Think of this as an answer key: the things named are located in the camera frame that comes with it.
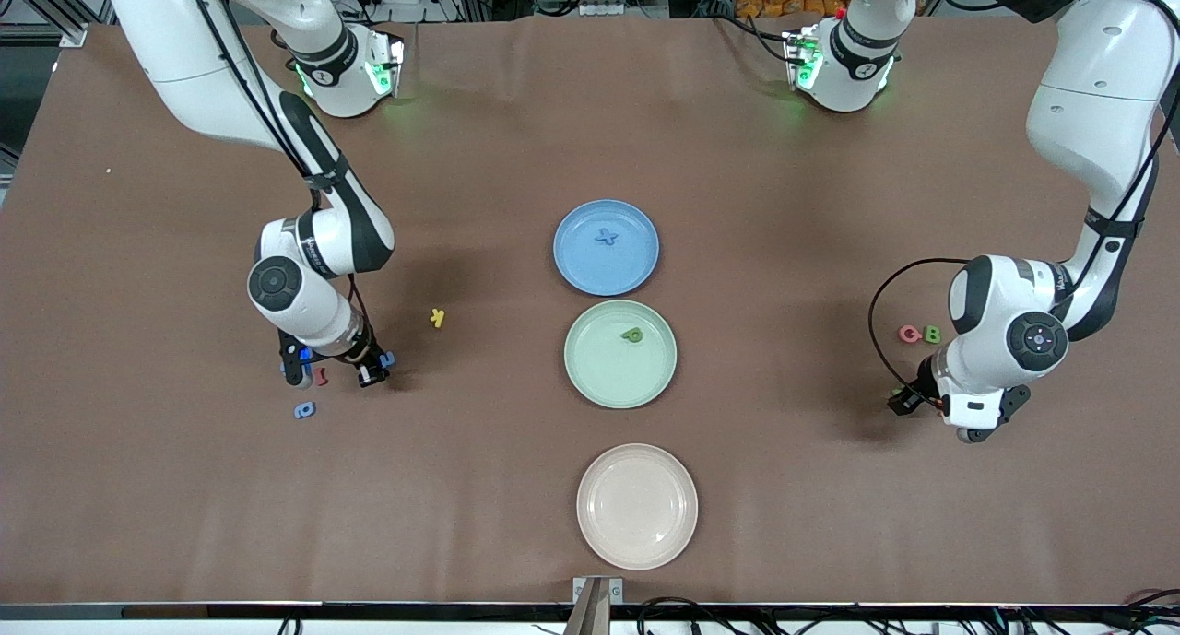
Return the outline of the green round plate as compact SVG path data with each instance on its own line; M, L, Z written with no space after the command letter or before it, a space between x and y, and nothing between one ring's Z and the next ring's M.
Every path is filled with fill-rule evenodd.
M620 334L640 327L643 341ZM673 382L678 342L666 316L638 300L604 300L573 320L563 345L566 375L582 397L610 410L657 399Z

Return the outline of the blue round plate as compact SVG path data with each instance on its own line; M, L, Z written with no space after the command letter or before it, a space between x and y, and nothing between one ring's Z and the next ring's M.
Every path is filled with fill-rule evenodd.
M620 233L614 247L594 241L599 228ZM637 289L660 260L660 236L649 216L631 203L590 201L558 223L552 242L555 266L573 289L615 297Z

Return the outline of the pink round plate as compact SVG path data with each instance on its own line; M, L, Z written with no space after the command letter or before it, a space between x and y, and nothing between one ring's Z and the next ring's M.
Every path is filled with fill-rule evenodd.
M599 559L649 571L690 546L700 500L678 458L650 443L623 443L586 466L573 509L586 546Z

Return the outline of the metal table edge bracket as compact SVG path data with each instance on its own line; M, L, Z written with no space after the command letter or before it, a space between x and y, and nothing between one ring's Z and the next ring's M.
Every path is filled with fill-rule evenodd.
M563 635L610 635L611 608L623 603L622 577L577 577L573 580L573 609Z

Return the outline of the aluminium frame profile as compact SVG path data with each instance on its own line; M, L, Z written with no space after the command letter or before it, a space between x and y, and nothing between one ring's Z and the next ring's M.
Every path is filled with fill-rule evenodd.
M85 0L0 0L0 44L77 48L97 20Z

